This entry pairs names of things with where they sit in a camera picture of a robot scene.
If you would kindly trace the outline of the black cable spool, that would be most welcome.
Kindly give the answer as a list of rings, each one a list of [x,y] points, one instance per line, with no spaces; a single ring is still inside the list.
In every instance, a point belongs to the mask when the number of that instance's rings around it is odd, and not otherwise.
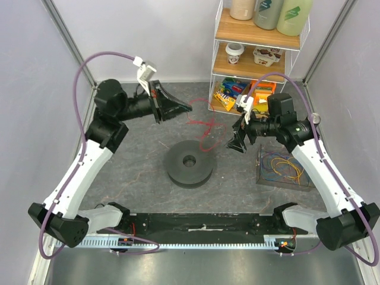
[[[194,189],[204,185],[215,167],[214,153],[202,151],[200,143],[195,140],[178,142],[164,157],[166,173],[181,188]]]

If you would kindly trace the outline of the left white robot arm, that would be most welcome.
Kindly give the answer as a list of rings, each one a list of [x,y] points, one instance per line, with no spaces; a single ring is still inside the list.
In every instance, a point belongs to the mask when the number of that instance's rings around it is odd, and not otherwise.
[[[153,115],[160,123],[192,111],[192,106],[168,93],[158,80],[150,81],[146,90],[133,97],[128,97],[119,81],[102,81],[94,102],[93,121],[77,158],[44,202],[34,202],[28,209],[43,233],[70,248],[79,245],[89,233],[108,227],[125,233],[130,227],[130,211],[115,202],[92,210],[79,209],[95,177],[128,133],[125,121]]]

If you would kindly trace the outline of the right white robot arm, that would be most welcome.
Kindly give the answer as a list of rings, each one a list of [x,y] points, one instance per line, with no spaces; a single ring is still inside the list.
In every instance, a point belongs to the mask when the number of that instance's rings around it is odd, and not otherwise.
[[[245,153],[245,138],[251,144],[257,137],[276,138],[304,168],[326,208],[322,212],[296,203],[284,204],[274,210],[273,229],[281,234],[292,227],[314,233],[331,251],[368,237],[379,219],[379,207],[374,202],[365,203],[345,181],[313,133],[312,123],[298,120],[289,94],[270,95],[267,102],[268,117],[257,118],[253,98],[242,96],[237,105],[242,115],[233,125],[234,137],[227,148]]]

